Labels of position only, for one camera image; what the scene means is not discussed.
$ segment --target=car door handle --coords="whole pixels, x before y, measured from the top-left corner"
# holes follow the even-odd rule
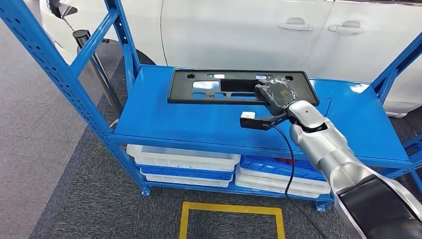
[[[331,25],[328,27],[328,30],[332,32],[348,32],[348,33],[362,33],[366,31],[364,27],[344,26],[344,25]]]
[[[277,26],[279,28],[296,31],[312,31],[314,29],[313,26],[307,24],[301,17],[290,17],[286,22],[279,23]]]
[[[310,24],[289,24],[289,23],[279,23],[277,25],[279,28],[296,30],[296,31],[312,31],[314,29]]]

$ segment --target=lower shelf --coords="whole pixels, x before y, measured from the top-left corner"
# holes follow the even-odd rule
[[[161,182],[151,182],[145,181],[144,185],[152,187],[166,187],[166,188],[179,188],[179,189],[189,189],[189,190],[200,190],[208,192],[218,192],[218,193],[233,193],[233,194],[244,194],[244,195],[254,195],[254,196],[264,196],[264,197],[276,197],[284,198],[283,193],[274,193],[258,189],[244,188],[239,187],[234,184],[234,181],[231,181],[226,188],[218,187],[207,187],[207,186],[197,186],[197,185],[186,185],[186,184],[174,184],[174,183],[161,183]],[[311,200],[319,202],[333,202],[333,198],[330,194],[322,194],[317,198],[308,198],[302,196],[290,195],[292,199],[302,199],[302,200]]]

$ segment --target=shelf foot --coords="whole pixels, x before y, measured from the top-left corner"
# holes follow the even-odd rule
[[[149,196],[150,193],[151,193],[151,186],[143,185],[141,195],[142,196]]]
[[[320,213],[325,213],[326,208],[332,203],[333,202],[315,202],[316,211]]]

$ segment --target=metal pole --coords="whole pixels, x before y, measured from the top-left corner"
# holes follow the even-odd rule
[[[76,42],[79,45],[79,48],[81,49],[87,43],[90,36],[91,35],[88,30],[77,30],[73,32],[73,37],[76,39]],[[121,105],[120,100],[116,94],[116,91],[114,90],[113,85],[111,85],[110,79],[108,78],[108,75],[104,69],[104,66],[101,63],[100,58],[98,57],[98,54],[96,52],[94,52],[93,55],[91,56],[91,59],[88,62],[88,65],[90,66],[92,71],[97,75],[98,80],[101,82],[101,85],[103,86],[104,94],[108,100],[108,103],[110,103],[114,112],[118,116],[120,116],[121,112],[123,111],[123,106]]]

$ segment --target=rectangular cutout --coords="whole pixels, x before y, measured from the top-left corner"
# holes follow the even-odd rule
[[[219,81],[194,81],[194,90],[213,90],[218,91],[220,88]]]
[[[207,95],[203,92],[195,92],[195,93],[192,94],[191,97],[195,98],[195,99],[200,99],[200,98],[205,98],[206,96]]]
[[[267,80],[270,79],[271,76],[266,76],[266,75],[255,75],[255,79],[257,80]]]
[[[230,95],[231,98],[234,99],[250,99],[250,98],[255,98],[255,94],[254,93],[232,93]]]
[[[224,99],[225,96],[225,93],[216,93],[214,99]]]
[[[257,80],[220,80],[221,91],[225,92],[254,92]]]
[[[224,74],[214,74],[214,79],[224,79],[225,75]]]

